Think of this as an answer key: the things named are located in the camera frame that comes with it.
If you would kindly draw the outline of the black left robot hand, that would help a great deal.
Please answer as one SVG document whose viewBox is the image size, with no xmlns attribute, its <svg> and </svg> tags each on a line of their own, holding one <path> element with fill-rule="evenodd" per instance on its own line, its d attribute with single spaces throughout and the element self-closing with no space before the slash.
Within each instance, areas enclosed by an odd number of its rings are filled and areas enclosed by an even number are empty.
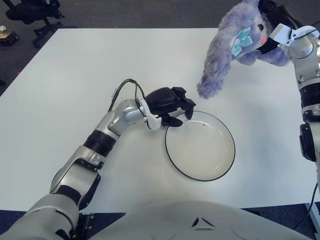
<svg viewBox="0 0 320 240">
<path fill-rule="evenodd" d="M 137 100 L 139 108 L 142 108 L 143 119 L 147 127 L 151 130 L 157 130 L 163 127 L 180 127 L 183 122 L 176 117 L 170 116 L 170 113 L 182 109 L 188 120 L 191 119 L 196 103 L 185 96 L 178 97 L 175 94 L 171 96 L 152 96 Z"/>
</svg>

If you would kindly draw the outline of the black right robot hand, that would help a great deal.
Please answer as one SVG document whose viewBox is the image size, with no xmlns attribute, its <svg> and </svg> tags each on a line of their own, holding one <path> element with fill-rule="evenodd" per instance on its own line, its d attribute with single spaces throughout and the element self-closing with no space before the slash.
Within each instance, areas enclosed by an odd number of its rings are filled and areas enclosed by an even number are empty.
<svg viewBox="0 0 320 240">
<path fill-rule="evenodd" d="M 316 28 L 317 22 L 303 25 L 284 5 L 278 5 L 272 0 L 261 0 L 258 9 L 272 27 L 267 41 L 258 48 L 262 54 L 274 50 L 278 45 L 289 47 L 294 41 L 309 34 L 317 38 L 320 36 L 320 31 Z"/>
</svg>

